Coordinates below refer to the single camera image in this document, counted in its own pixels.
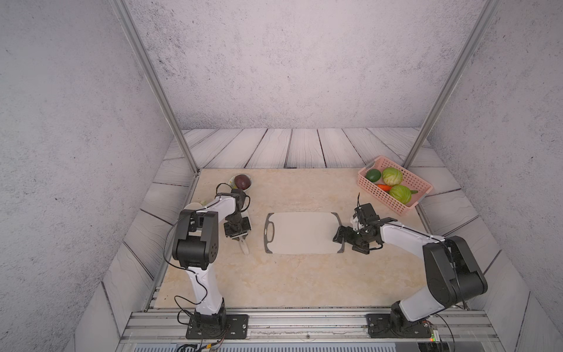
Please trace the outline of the white grey-rimmed cutting board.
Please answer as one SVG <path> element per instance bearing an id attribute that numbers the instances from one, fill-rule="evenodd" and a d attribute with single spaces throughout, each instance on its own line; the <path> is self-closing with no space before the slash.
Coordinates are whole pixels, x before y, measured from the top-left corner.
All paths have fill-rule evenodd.
<path id="1" fill-rule="evenodd" d="M 264 225 L 265 252 L 272 255 L 343 253 L 345 246 L 333 241 L 341 225 L 336 213 L 269 213 Z"/>

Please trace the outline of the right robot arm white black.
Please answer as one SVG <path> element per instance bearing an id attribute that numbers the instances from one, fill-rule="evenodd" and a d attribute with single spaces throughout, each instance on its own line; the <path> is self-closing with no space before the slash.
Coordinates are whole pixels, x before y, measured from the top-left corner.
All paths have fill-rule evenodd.
<path id="1" fill-rule="evenodd" d="M 368 255 L 385 244 L 400 247 L 423 259 L 426 286 L 391 306 L 389 328 L 406 332 L 427 317 L 487 292 L 488 283 L 466 240 L 420 232 L 385 218 L 357 227 L 339 227 L 336 243 L 349 243 Z"/>

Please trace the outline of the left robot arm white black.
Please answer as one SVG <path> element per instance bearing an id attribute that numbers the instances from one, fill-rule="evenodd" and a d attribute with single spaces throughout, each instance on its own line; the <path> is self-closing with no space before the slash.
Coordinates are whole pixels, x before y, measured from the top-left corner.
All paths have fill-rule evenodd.
<path id="1" fill-rule="evenodd" d="M 191 323 L 198 328 L 223 331 L 227 325 L 224 298 L 219 292 L 213 263 L 218 257 L 219 229 L 240 242 L 247 253 L 246 236 L 252 226 L 247 215 L 250 198 L 241 190 L 218 193 L 207 205 L 192 203 L 179 215 L 172 239 L 172 258 L 187 272 L 193 285 L 195 311 Z"/>

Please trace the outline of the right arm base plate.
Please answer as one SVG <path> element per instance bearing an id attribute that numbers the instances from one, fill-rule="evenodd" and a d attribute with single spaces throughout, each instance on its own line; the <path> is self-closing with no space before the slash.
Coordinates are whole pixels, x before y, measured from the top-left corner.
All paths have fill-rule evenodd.
<path id="1" fill-rule="evenodd" d="M 378 339 L 430 339 L 433 330 L 427 321 L 410 322 L 395 314 L 368 314 L 367 333 Z"/>

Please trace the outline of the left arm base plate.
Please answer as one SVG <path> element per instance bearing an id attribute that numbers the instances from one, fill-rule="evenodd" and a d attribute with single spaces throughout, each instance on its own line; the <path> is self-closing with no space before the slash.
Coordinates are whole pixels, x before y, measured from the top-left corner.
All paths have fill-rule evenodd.
<path id="1" fill-rule="evenodd" d="M 249 328 L 248 315 L 195 313 L 188 323 L 187 340 L 245 340 Z"/>

